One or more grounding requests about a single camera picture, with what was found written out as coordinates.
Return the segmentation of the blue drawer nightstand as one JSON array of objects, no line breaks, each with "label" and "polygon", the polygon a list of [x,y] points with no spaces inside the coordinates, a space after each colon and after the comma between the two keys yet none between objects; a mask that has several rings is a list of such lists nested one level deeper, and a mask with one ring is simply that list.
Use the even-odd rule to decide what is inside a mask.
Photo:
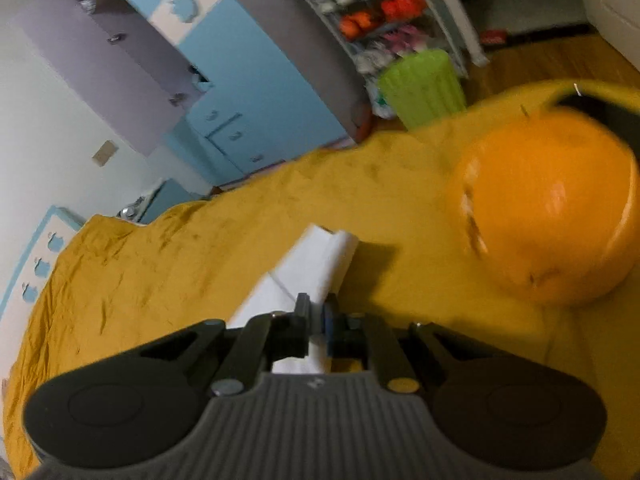
[{"label": "blue drawer nightstand", "polygon": [[116,217],[137,224],[150,224],[172,207],[205,199],[205,195],[188,191],[177,180],[166,179],[123,206]]}]

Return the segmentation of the white Nevada sweatshirt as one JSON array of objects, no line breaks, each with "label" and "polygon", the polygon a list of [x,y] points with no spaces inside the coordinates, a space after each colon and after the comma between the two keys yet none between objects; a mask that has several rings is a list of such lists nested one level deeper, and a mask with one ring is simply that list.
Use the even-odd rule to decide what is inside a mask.
[{"label": "white Nevada sweatshirt", "polygon": [[292,312],[301,292],[310,297],[312,314],[320,316],[326,298],[340,291],[358,244],[352,233],[308,226],[279,263],[260,278],[227,326],[243,327],[258,314]]}]

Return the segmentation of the lavender and blue wardrobe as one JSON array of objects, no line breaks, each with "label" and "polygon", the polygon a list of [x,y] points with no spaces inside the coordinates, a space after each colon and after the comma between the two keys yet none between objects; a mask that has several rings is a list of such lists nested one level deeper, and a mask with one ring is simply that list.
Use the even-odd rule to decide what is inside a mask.
[{"label": "lavender and blue wardrobe", "polygon": [[212,185],[358,131],[363,85],[303,0],[35,0],[18,20],[134,150]]}]

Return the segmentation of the blue apple-pattern headboard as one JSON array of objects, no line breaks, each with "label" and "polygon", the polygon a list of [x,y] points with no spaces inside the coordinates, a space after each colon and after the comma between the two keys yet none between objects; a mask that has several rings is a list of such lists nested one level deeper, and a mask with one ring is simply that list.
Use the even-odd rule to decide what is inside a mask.
[{"label": "blue apple-pattern headboard", "polygon": [[12,304],[31,307],[42,292],[60,253],[84,222],[65,208],[51,206],[18,259],[1,300],[1,316]]}]

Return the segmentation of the orange round storage basket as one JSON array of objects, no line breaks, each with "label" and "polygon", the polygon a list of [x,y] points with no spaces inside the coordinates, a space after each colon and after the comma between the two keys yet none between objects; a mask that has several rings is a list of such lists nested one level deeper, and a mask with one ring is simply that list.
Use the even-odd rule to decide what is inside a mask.
[{"label": "orange round storage basket", "polygon": [[639,261],[639,164],[609,128],[553,107],[492,129],[454,166],[461,243],[514,296],[569,306],[617,287]]}]

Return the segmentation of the beige wall switch plate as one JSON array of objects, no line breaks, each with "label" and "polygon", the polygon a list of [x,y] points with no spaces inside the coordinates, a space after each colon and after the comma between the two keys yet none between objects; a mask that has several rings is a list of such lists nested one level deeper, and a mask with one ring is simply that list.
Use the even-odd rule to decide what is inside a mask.
[{"label": "beige wall switch plate", "polygon": [[96,166],[104,167],[108,161],[117,153],[118,146],[111,140],[105,141],[93,154],[92,160]]}]

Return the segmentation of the green ribbed trash bin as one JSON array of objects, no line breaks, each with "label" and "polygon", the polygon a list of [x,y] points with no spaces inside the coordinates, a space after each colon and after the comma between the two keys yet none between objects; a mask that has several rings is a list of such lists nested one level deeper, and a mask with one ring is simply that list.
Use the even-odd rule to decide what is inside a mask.
[{"label": "green ribbed trash bin", "polygon": [[466,109],[458,73],[442,49],[424,50],[396,61],[378,77],[378,88],[408,130]]}]

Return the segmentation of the white shoe rack shelf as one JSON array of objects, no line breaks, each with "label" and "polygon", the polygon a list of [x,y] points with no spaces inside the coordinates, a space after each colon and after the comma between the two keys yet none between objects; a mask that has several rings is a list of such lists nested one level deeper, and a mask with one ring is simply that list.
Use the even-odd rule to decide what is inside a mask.
[{"label": "white shoe rack shelf", "polygon": [[372,112],[395,111],[378,88],[390,64],[424,50],[447,52],[461,77],[488,58],[461,0],[304,0],[337,40],[364,80]]}]

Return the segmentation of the mustard yellow quilted bedspread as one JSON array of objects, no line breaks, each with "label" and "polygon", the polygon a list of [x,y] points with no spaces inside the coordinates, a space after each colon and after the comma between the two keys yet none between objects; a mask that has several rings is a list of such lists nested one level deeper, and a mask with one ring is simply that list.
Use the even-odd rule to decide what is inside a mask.
[{"label": "mustard yellow quilted bedspread", "polygon": [[423,129],[314,152],[148,226],[92,217],[58,256],[3,383],[14,476],[37,467],[23,410],[46,380],[206,318],[240,326],[333,289],[347,311],[434,322],[582,378],[608,410],[594,464],[637,478],[638,274],[577,309],[512,296],[464,252],[446,197],[473,141],[574,91],[639,105],[637,90],[600,81],[526,84]]}]

